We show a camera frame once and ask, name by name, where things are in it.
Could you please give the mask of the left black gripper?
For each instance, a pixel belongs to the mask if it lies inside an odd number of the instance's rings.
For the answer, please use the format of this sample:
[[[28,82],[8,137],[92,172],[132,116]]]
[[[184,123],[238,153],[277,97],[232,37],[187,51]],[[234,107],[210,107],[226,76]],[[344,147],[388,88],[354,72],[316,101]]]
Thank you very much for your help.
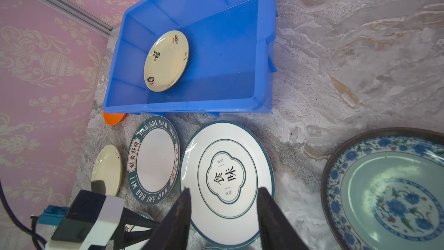
[[[141,250],[160,225],[144,212],[123,211],[112,235],[114,250]]]

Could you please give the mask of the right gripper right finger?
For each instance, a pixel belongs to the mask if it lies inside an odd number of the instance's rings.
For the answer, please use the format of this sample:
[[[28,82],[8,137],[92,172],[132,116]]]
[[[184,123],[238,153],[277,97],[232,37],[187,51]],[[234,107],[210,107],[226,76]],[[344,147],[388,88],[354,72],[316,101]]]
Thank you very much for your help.
[[[308,250],[265,187],[258,189],[257,214],[264,250]]]

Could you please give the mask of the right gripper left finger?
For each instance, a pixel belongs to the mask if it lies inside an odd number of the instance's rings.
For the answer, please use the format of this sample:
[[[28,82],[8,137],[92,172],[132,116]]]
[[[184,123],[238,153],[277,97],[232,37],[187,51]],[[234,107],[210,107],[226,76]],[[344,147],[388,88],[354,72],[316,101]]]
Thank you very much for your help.
[[[154,229],[143,250],[185,250],[191,223],[191,194],[185,189],[169,213]]]

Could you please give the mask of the teal blue floral plate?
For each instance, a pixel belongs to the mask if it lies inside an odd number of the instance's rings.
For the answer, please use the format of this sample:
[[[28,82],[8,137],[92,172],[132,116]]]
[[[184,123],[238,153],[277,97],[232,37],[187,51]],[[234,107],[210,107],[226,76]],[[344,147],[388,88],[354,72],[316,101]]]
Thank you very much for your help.
[[[324,168],[321,202],[345,250],[441,250],[443,134],[396,127],[351,138]]]

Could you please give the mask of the cream plate with small motifs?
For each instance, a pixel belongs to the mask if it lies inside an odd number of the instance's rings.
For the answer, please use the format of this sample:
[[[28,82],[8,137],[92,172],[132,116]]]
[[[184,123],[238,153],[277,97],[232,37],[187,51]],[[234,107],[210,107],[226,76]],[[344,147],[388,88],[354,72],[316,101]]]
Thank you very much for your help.
[[[173,30],[159,37],[151,47],[144,66],[144,80],[149,90],[170,89],[185,71],[190,55],[184,33]]]

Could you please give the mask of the blue plastic bin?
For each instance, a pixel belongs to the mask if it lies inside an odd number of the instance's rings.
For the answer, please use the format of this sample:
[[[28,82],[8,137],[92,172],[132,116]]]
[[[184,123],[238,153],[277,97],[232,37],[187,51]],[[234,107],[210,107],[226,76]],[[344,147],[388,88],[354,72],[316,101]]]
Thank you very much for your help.
[[[272,111],[276,0],[141,0],[123,15],[103,108],[107,113]],[[190,47],[178,82],[146,85],[150,48],[178,30]]]

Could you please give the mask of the green rimmed plate lower left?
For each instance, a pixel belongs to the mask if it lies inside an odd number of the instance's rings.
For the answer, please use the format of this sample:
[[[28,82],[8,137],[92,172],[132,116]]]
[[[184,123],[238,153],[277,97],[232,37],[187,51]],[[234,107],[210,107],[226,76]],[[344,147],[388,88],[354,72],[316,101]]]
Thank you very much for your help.
[[[138,215],[147,218],[149,220],[152,220],[152,217],[143,212],[143,211],[137,211],[136,212]],[[145,230],[150,230],[150,228],[144,228],[144,227],[140,227],[140,226],[134,226],[134,225],[129,225],[129,224],[125,224],[125,231],[128,232],[135,232],[135,231],[145,231]],[[149,240],[144,240],[141,242],[138,242],[136,244],[130,245],[128,247],[125,247],[125,250],[141,250],[143,248],[143,246],[148,242]]]

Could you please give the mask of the green rimmed plate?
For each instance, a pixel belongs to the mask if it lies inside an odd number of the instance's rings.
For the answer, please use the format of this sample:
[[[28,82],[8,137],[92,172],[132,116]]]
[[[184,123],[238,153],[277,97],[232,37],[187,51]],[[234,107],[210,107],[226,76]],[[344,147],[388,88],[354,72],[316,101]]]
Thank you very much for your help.
[[[152,217],[143,212],[143,211],[137,211],[136,212],[138,215],[147,218],[149,220],[152,220]],[[145,230],[150,230],[150,228],[144,228],[144,227],[140,227],[140,226],[134,226],[134,225],[129,225],[129,224],[125,224],[125,231],[128,232],[135,232],[135,231],[145,231]],[[149,240],[144,240],[141,242],[138,242],[136,244],[130,245],[128,247],[125,247],[125,250],[141,250],[143,248],[143,246],[148,242]]]
[[[155,206],[170,193],[180,162],[180,143],[172,123],[162,116],[147,118],[129,145],[127,179],[131,193],[146,206]]]

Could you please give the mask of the cream plate with dark spot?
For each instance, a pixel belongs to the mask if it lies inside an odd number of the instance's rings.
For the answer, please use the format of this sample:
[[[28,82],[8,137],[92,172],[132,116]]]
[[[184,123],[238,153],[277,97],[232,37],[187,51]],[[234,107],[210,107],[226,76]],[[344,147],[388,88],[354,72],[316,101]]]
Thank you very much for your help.
[[[122,180],[123,164],[119,150],[114,145],[105,146],[94,163],[91,191],[107,196],[117,196]]]

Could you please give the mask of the green rimmed plate upper left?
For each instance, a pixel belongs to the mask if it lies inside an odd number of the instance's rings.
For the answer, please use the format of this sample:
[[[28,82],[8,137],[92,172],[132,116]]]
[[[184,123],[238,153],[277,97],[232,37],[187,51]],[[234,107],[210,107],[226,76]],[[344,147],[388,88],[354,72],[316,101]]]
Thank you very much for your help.
[[[180,143],[172,123],[162,116],[147,118],[129,145],[127,179],[131,193],[146,206],[155,206],[170,193],[180,162]]]

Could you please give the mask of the white plate with flower outline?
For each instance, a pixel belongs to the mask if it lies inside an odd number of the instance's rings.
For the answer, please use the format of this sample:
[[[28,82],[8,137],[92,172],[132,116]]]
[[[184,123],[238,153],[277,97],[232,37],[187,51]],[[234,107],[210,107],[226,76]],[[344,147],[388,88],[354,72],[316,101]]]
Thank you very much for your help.
[[[246,127],[216,121],[190,139],[180,162],[180,189],[191,194],[191,225],[209,243],[240,250],[259,237],[257,195],[275,195],[271,160]]]

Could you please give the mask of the orange plate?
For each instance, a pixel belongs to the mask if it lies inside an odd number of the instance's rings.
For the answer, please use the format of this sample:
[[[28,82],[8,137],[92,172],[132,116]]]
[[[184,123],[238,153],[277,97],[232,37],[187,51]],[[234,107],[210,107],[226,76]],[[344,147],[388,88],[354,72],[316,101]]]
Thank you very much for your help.
[[[125,113],[106,113],[103,112],[103,118],[107,125],[115,126],[120,123],[125,117]]]

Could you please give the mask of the left corner aluminium post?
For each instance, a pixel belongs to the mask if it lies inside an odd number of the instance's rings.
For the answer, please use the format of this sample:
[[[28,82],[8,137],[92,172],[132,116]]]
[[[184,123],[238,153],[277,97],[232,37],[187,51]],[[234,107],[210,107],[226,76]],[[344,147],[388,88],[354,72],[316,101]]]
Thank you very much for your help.
[[[100,33],[104,37],[109,37],[113,27],[102,22],[97,17],[93,16],[91,13],[85,11],[84,9],[78,7],[74,3],[68,0],[39,0],[45,3],[47,6],[65,14],[69,18],[76,20],[85,26],[90,27],[94,31]]]

